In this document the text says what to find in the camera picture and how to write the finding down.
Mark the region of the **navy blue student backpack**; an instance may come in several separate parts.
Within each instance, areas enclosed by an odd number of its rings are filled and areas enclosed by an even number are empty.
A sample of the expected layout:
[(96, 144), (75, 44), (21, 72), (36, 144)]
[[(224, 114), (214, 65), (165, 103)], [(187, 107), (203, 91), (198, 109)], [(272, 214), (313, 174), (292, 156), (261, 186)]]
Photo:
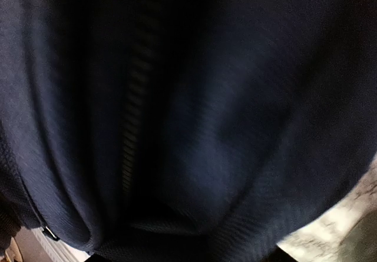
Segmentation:
[(1, 0), (1, 250), (260, 261), (376, 154), (376, 0)]

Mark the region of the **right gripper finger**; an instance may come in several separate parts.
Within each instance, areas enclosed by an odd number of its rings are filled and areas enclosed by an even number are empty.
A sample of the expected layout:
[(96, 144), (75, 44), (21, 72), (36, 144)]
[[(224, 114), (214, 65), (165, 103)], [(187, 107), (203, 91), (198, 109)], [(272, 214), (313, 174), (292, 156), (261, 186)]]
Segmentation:
[(280, 247), (276, 247), (272, 252), (272, 262), (297, 262), (287, 252), (283, 251)]

